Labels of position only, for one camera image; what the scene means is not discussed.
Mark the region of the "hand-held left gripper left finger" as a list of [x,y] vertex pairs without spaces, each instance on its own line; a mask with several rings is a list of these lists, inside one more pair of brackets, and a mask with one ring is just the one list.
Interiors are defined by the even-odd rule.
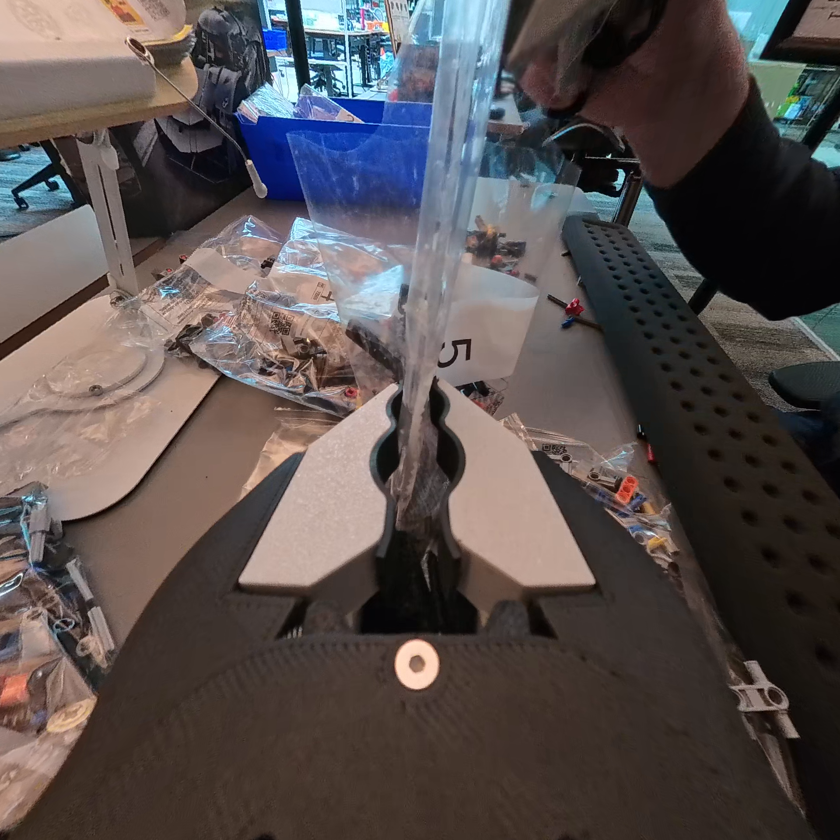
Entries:
[[342,613],[373,596],[376,557],[394,530],[402,396],[389,385],[307,449],[238,578],[241,589],[329,602]]

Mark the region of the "lego instruction booklet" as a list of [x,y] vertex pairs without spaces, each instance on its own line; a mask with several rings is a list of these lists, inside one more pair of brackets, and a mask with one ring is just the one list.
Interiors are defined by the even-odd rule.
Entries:
[[183,1],[2,1],[2,41],[142,43],[171,39],[186,26]]

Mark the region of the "blue plastic bin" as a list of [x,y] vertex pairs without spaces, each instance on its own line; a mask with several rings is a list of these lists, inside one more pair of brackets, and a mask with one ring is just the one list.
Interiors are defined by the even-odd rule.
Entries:
[[239,116],[257,172],[277,201],[418,208],[433,105],[337,98],[357,122]]

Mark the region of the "dark lego set box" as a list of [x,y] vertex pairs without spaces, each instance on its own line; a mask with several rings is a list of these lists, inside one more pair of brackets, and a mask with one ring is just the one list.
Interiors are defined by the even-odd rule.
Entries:
[[129,236],[187,230],[250,187],[238,106],[270,80],[261,2],[185,2],[194,104],[110,129]]

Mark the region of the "black framed sign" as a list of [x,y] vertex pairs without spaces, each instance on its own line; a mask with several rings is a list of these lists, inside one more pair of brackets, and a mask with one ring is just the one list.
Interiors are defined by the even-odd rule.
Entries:
[[839,67],[839,1],[789,1],[762,60]]

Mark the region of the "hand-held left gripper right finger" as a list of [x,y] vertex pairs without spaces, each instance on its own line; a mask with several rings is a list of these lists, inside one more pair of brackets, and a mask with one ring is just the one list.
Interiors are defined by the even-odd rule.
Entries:
[[437,507],[433,591],[444,632],[475,632],[501,603],[591,594],[595,576],[535,453],[445,381],[429,393]]

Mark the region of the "small open parts bag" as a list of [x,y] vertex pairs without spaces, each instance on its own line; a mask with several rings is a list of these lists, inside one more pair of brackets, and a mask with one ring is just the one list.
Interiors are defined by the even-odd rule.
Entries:
[[526,427],[515,413],[501,424],[532,452],[548,456],[572,476],[671,580],[724,670],[748,735],[759,744],[788,798],[804,809],[792,752],[800,734],[791,719],[790,700],[756,660],[745,658],[725,627],[697,561],[676,540],[676,514],[670,501],[639,471],[642,445],[628,444],[605,457],[582,441]]

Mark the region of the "person's right hand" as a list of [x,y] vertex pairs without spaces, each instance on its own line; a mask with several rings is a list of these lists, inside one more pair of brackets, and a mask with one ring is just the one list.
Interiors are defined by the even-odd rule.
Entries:
[[726,2],[668,2],[644,45],[616,68],[563,79],[560,58],[518,72],[538,105],[575,112],[629,142],[651,191],[677,188],[714,149],[749,98],[751,81]]

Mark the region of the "person's right forearm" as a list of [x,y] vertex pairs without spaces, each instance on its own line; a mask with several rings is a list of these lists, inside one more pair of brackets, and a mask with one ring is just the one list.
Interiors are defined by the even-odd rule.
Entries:
[[771,321],[839,302],[839,172],[780,135],[754,80],[731,127],[678,183],[647,185],[689,263]]

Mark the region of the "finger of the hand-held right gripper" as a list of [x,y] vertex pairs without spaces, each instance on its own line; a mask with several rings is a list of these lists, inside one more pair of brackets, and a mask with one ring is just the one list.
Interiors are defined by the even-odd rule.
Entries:
[[523,72],[540,56],[560,58],[563,67],[594,38],[594,2],[510,1],[508,70]]

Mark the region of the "person's leg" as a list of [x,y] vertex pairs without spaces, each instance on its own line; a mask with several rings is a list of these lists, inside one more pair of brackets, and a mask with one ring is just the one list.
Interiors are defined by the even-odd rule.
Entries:
[[838,492],[839,414],[837,408],[784,412],[773,409],[780,425],[793,438],[826,483]]

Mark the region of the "black office chair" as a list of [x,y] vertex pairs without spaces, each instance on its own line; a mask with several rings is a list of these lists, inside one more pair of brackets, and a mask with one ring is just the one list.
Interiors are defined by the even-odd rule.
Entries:
[[839,361],[794,364],[768,375],[770,388],[793,407],[816,410],[839,394]]
[[57,179],[60,179],[68,190],[72,206],[78,207],[81,204],[81,194],[62,160],[55,142],[53,140],[42,140],[39,142],[39,146],[47,154],[49,163],[11,190],[17,208],[21,211],[28,210],[29,204],[22,197],[22,194],[38,184],[45,184],[51,192],[57,191],[59,189]]

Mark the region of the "dark perforated panel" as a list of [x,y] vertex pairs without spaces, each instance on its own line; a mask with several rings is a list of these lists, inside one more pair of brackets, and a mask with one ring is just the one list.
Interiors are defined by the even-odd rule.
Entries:
[[839,823],[838,498],[624,227],[563,241],[735,643],[782,688],[818,835]]

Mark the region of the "white rod with ball end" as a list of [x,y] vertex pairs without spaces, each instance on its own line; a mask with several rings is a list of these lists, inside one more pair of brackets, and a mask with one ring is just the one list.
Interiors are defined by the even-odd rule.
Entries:
[[181,100],[183,100],[191,110],[198,113],[202,119],[208,121],[216,131],[218,131],[228,142],[230,142],[235,147],[239,156],[241,156],[245,163],[245,168],[255,194],[260,199],[267,198],[268,188],[266,184],[260,178],[255,163],[252,162],[252,160],[248,157],[247,153],[244,151],[242,146],[239,144],[239,142],[236,141],[236,138],[231,133],[226,131],[226,129],[224,129],[219,123],[214,121],[214,119],[202,108],[200,108],[192,99],[187,97],[184,91],[180,89],[171,78],[166,76],[162,70],[158,69],[158,67],[155,65],[153,55],[145,45],[143,45],[139,40],[133,38],[132,36],[128,36],[125,38],[125,45],[132,51],[132,53],[137,58],[139,58],[142,62],[148,65],[160,80],[162,80],[169,88],[174,90],[178,97]]

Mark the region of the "clear lego parts bag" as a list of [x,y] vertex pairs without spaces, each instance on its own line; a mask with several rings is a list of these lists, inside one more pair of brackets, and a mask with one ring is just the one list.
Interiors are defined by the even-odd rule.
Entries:
[[171,340],[218,372],[336,417],[346,417],[395,376],[347,335],[313,225],[297,217],[289,238],[252,239],[276,254],[260,262],[232,301],[203,304]]
[[173,269],[161,270],[140,294],[140,310],[163,340],[205,316],[234,312],[246,291],[268,277],[286,237],[244,215],[201,243]]
[[570,2],[420,2],[379,123],[310,127],[289,146],[352,345],[407,385],[396,526],[432,531],[445,478],[428,390],[495,388],[580,178],[556,143],[490,136],[501,63],[569,34]]
[[2,496],[2,838],[78,740],[116,648],[48,489],[33,482]]

